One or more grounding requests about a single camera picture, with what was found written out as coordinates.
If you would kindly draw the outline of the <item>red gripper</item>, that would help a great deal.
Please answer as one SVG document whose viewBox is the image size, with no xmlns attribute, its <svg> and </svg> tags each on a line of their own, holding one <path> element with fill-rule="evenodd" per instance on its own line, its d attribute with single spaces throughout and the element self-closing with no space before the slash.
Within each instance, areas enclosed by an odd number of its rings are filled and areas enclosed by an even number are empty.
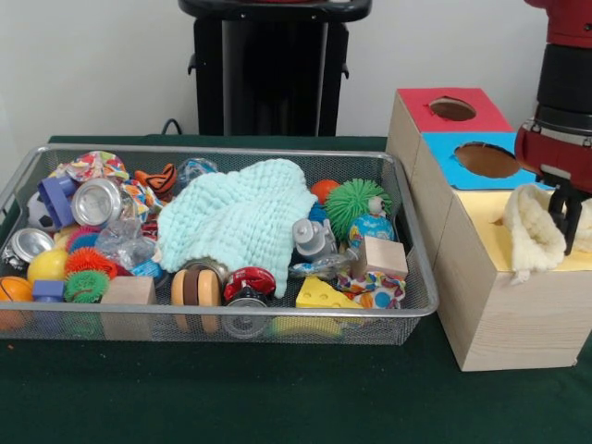
<svg viewBox="0 0 592 444">
<path fill-rule="evenodd" d="M 582 213 L 580 191 L 591 193 L 591 136 L 548 129 L 528 119 L 517 131 L 514 154 L 523 169 L 551 175 L 549 214 L 565 238 L 565 255 L 570 255 Z"/>
</svg>

